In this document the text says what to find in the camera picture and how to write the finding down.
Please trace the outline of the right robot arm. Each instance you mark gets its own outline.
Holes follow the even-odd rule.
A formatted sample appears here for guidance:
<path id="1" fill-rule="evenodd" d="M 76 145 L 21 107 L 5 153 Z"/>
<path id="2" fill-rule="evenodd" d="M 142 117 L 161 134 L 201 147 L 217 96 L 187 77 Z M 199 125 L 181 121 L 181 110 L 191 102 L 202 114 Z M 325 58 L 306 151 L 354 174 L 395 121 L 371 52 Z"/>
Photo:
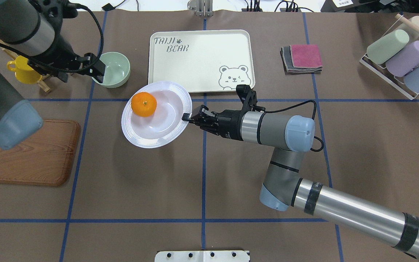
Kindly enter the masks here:
<path id="1" fill-rule="evenodd" d="M 299 175 L 399 214 L 419 217 L 419 102 L 326 102 L 317 105 L 320 152 L 304 156 Z M 279 212 L 259 201 L 273 149 L 223 139 L 191 125 L 184 174 L 196 188 L 184 205 L 200 207 L 200 236 L 183 249 L 248 249 L 253 261 L 414 262 L 343 224 L 303 210 Z"/>

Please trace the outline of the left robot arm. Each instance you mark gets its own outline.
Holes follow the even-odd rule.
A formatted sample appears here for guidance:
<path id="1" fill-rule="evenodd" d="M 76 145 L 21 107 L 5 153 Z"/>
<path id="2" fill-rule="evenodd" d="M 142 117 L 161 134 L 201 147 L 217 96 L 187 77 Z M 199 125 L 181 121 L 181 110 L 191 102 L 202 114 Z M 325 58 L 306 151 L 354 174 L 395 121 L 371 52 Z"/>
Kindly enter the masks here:
<path id="1" fill-rule="evenodd" d="M 78 10 L 88 12 L 99 30 L 97 54 L 76 54 L 61 34 L 63 21 L 77 17 Z M 9 53 L 11 69 L 21 58 L 36 74 L 28 84 L 36 84 L 45 76 L 67 82 L 71 74 L 91 76 L 102 83 L 106 71 L 100 60 L 103 45 L 100 23 L 85 5 L 70 0 L 0 0 L 0 49 Z M 0 149 L 12 149 L 43 125 L 30 101 L 0 73 Z"/>

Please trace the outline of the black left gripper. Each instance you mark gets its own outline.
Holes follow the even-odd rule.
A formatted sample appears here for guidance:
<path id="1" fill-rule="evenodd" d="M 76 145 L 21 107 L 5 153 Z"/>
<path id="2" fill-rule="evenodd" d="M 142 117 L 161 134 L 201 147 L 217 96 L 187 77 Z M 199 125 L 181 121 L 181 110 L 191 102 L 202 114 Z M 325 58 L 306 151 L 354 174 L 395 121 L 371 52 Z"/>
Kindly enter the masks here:
<path id="1" fill-rule="evenodd" d="M 94 78 L 104 77 L 106 66 L 98 56 L 94 53 L 84 54 L 85 61 L 83 61 L 83 65 L 76 60 L 79 57 L 61 35 L 56 35 L 53 45 L 46 52 L 35 56 L 35 60 L 62 70 L 83 69 L 85 75 Z M 41 75 L 50 75 L 60 79 L 62 82 L 68 81 L 68 75 L 70 73 L 49 69 L 36 63 L 33 59 L 29 59 L 28 61 L 28 65 L 32 66 Z"/>

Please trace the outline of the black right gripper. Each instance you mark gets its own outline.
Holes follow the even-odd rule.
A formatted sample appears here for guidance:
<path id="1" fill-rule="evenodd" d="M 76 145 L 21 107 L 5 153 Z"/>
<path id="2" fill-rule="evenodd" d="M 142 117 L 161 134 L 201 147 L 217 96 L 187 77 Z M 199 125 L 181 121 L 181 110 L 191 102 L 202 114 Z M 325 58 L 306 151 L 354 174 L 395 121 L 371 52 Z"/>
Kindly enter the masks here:
<path id="1" fill-rule="evenodd" d="M 183 113 L 181 119 L 225 139 L 242 140 L 240 127 L 242 116 L 243 113 L 240 110 L 224 110 L 218 113 L 210 111 L 205 105 L 201 105 L 193 116 L 191 116 L 191 113 Z"/>

